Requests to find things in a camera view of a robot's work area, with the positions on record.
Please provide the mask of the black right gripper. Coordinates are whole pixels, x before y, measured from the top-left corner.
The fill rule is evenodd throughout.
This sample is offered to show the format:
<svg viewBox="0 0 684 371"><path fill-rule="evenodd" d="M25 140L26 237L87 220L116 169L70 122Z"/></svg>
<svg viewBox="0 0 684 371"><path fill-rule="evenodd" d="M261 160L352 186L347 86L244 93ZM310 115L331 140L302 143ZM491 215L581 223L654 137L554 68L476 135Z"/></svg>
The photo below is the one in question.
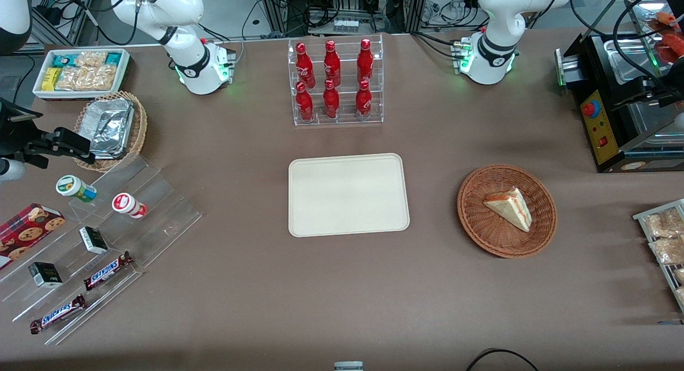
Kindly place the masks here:
<svg viewBox="0 0 684 371"><path fill-rule="evenodd" d="M1 98L1 157L27 163L36 168L46 169L49 159L44 155L67 156L88 165L95 163L95 155L90 152L90 140L68 128L58 127L51 133L53 146L42 145L42 137L47 132L39 130L34 120L42 113L28 110Z"/></svg>

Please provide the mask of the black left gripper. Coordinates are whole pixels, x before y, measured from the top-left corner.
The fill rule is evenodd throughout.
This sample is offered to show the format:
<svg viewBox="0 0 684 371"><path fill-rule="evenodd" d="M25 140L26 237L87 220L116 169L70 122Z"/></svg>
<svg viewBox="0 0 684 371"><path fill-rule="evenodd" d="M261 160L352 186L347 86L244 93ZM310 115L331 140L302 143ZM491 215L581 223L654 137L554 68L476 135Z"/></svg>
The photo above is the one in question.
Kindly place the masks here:
<svg viewBox="0 0 684 371"><path fill-rule="evenodd" d="M683 101L683 56L679 57L661 79L638 77L640 92L612 94L612 110L617 111L635 103L647 103L664 108Z"/></svg>

